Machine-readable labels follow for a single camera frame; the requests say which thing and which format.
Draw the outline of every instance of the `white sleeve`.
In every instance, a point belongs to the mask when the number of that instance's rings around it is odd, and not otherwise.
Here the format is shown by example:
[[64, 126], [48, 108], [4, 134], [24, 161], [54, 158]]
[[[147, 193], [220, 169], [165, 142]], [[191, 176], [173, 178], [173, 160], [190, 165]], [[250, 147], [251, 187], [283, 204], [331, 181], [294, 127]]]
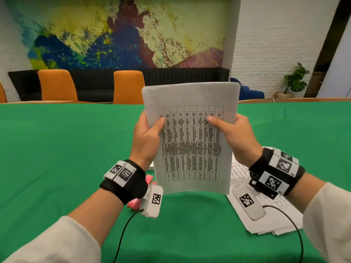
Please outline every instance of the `white sleeve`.
[[351, 262], [351, 193], [325, 184], [304, 212], [303, 229], [327, 262]]
[[61, 217], [3, 263], [100, 263], [101, 250], [93, 236], [70, 217]]

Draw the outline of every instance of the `hand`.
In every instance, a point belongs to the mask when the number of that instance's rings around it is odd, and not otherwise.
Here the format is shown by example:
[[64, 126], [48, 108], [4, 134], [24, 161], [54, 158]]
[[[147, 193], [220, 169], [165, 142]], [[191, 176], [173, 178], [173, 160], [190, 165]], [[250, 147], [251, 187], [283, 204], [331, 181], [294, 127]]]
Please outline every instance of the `hand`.
[[263, 147], [257, 142], [246, 116], [237, 114], [234, 124], [213, 116], [207, 121], [223, 132], [239, 163], [250, 168], [262, 156]]
[[149, 168], [156, 157], [160, 145], [159, 133], [165, 124], [161, 117], [151, 129], [147, 124], [146, 112], [143, 111], [134, 127], [132, 151], [129, 159], [138, 164], [144, 171]]

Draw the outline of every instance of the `black cable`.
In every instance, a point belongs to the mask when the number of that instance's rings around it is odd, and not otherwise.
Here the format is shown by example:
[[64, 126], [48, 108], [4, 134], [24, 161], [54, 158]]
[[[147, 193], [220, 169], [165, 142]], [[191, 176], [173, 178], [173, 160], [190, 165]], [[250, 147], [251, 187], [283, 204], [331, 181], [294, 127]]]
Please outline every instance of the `black cable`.
[[263, 208], [267, 208], [267, 207], [270, 207], [270, 208], [274, 208], [274, 209], [277, 209], [278, 211], [280, 211], [281, 213], [283, 213], [290, 221], [291, 223], [294, 225], [294, 227], [296, 228], [297, 230], [297, 234], [299, 235], [299, 238], [300, 238], [300, 243], [301, 243], [301, 254], [300, 254], [300, 260], [299, 260], [299, 263], [302, 263], [302, 258], [304, 257], [304, 244], [302, 242], [302, 237], [301, 237], [301, 234], [299, 232], [299, 229], [297, 228], [296, 224], [292, 221], [292, 219], [290, 219], [290, 217], [282, 210], [280, 210], [279, 208], [275, 207], [275, 206], [271, 206], [271, 205], [264, 205], [262, 206]]
[[137, 215], [139, 212], [142, 212], [142, 211], [144, 211], [144, 209], [139, 209], [139, 210], [137, 210], [137, 211], [129, 218], [129, 220], [127, 221], [127, 223], [126, 223], [126, 225], [125, 225], [125, 227], [124, 227], [124, 229], [123, 229], [123, 232], [122, 232], [122, 235], [121, 235], [121, 239], [119, 240], [119, 245], [118, 245], [116, 257], [114, 258], [113, 263], [116, 262], [116, 259], [117, 259], [118, 253], [119, 253], [119, 248], [121, 247], [121, 242], [122, 242], [123, 234], [124, 234], [124, 231], [125, 231], [126, 228], [127, 228], [128, 223], [131, 221], [131, 219], [132, 219], [135, 215]]

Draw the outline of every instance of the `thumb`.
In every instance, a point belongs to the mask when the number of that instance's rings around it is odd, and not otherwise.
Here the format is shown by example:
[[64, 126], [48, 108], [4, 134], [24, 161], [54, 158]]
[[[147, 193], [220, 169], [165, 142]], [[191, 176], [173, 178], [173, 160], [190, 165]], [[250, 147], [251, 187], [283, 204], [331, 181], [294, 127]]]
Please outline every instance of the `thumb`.
[[223, 120], [213, 116], [209, 116], [207, 118], [207, 121], [213, 126], [217, 127], [219, 130], [221, 130], [223, 133], [227, 133], [233, 126], [232, 124], [226, 123]]
[[149, 132], [152, 132], [158, 135], [161, 132], [161, 129], [163, 128], [164, 125], [165, 125], [165, 118], [161, 117], [156, 121], [156, 123], [152, 126]]

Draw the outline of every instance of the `potted plant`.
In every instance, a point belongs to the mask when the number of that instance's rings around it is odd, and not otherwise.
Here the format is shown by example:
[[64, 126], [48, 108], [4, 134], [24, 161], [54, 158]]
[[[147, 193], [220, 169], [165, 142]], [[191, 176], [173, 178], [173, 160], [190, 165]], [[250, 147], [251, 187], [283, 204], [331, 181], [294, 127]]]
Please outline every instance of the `potted plant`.
[[286, 89], [284, 92], [276, 92], [273, 98], [293, 98], [294, 94], [288, 92], [300, 92], [304, 90], [307, 83], [302, 79], [306, 74], [309, 74], [309, 70], [306, 70], [300, 62], [297, 62], [297, 69], [291, 75], [285, 75], [284, 80], [286, 82]]

